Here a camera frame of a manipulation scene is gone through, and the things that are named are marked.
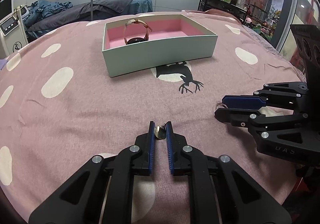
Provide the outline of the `gold heart earring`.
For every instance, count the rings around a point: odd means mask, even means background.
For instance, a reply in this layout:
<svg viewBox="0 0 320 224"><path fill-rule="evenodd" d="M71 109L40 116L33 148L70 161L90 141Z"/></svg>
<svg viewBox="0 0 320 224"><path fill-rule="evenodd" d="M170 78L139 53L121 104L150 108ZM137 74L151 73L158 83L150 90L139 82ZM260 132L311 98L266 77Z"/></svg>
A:
<svg viewBox="0 0 320 224"><path fill-rule="evenodd" d="M166 124L155 126L155 138L161 140L166 139Z"/></svg>

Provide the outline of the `silver bangle with charm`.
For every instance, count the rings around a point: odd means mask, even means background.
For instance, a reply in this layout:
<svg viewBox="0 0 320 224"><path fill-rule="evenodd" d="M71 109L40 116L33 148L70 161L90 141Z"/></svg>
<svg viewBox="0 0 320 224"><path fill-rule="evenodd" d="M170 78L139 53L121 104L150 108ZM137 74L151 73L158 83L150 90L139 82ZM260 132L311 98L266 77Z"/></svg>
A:
<svg viewBox="0 0 320 224"><path fill-rule="evenodd" d="M216 107L215 107L215 110L218 110L218 109L227 109L228 107L222 103L222 102L219 102L216 104Z"/></svg>

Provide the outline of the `black trolley rack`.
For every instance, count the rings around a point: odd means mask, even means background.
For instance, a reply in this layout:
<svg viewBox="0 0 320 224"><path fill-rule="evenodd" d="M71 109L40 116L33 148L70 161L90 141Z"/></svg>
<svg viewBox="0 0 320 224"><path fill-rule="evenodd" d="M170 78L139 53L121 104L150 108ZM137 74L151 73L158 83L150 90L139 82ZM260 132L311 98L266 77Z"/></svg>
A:
<svg viewBox="0 0 320 224"><path fill-rule="evenodd" d="M223 0L200 0L197 10L221 16L228 13L231 14L232 18L240 21L242 24L249 24L249 18L251 19L252 24L255 24L254 22L264 24L263 21L251 16L249 11L245 11L236 5L224 2Z"/></svg>

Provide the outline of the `pink polka dot bedsheet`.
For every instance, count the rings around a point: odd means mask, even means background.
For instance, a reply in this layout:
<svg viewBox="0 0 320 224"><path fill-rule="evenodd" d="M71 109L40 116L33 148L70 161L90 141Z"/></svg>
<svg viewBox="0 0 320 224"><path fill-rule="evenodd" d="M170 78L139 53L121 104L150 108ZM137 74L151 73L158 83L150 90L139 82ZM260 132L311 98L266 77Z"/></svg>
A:
<svg viewBox="0 0 320 224"><path fill-rule="evenodd" d="M229 155L278 202L296 183L287 161L259 154L243 128L220 123L225 95L250 95L300 73L230 15L190 13L218 36L211 58L111 78L105 21L63 26L8 57L1 71L1 188L23 220L92 156L117 155L150 121L213 157Z"/></svg>

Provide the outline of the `mint box pink lining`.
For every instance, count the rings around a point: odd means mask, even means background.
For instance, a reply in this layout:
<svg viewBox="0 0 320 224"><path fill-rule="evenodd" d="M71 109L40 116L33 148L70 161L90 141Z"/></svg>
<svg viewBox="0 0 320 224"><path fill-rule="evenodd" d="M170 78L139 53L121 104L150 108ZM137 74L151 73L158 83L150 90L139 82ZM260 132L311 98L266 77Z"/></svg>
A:
<svg viewBox="0 0 320 224"><path fill-rule="evenodd" d="M151 28L149 40L126 45L124 26L140 19ZM110 77L183 61L210 58L218 35L181 12L145 13L105 21L102 54Z"/></svg>

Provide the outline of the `purple floral cloth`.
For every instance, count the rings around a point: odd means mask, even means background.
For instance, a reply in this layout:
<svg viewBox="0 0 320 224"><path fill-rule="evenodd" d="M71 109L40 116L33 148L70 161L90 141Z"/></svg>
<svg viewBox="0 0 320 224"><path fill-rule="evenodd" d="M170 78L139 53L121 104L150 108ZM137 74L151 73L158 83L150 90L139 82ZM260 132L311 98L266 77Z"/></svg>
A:
<svg viewBox="0 0 320 224"><path fill-rule="evenodd" d="M6 66L7 62L8 61L6 59L0 59L0 70Z"/></svg>

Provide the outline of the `white beauty machine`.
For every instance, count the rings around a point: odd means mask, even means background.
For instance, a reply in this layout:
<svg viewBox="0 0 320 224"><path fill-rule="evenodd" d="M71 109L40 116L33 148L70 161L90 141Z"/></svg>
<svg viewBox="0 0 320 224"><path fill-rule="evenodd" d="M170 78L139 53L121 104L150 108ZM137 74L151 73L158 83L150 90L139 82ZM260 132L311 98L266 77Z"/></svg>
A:
<svg viewBox="0 0 320 224"><path fill-rule="evenodd" d="M14 0L1 0L1 59L18 52L27 44L21 6L14 8Z"/></svg>

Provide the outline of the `crumpled blue duvet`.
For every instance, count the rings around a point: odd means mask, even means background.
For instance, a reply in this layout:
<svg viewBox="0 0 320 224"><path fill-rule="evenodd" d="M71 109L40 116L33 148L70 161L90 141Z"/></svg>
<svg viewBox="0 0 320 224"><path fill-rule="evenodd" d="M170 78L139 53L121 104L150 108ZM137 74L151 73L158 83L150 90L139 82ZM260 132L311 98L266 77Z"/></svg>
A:
<svg viewBox="0 0 320 224"><path fill-rule="evenodd" d="M29 28L35 23L52 15L61 13L73 7L71 2L49 2L47 0L37 0L27 6L29 15L23 20L24 25Z"/></svg>

